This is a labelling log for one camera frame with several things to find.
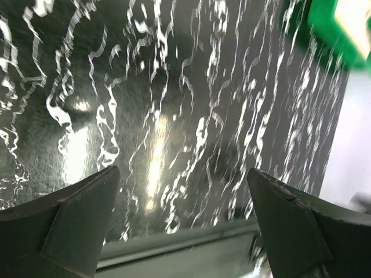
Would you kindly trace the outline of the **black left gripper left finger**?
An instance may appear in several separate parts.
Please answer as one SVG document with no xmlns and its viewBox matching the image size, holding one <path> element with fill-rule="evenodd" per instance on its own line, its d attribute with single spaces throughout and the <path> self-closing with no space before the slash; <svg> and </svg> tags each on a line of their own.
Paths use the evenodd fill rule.
<svg viewBox="0 0 371 278">
<path fill-rule="evenodd" d="M 1 211 L 1 277 L 94 277 L 120 172 L 84 180 Z"/>
</svg>

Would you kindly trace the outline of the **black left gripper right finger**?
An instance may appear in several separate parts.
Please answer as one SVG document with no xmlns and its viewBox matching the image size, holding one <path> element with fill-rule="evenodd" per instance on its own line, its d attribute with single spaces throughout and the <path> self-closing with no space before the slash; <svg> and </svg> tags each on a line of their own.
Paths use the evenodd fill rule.
<svg viewBox="0 0 371 278">
<path fill-rule="evenodd" d="M 255 168 L 247 175 L 274 277 L 370 277 L 370 216 Z"/>
</svg>

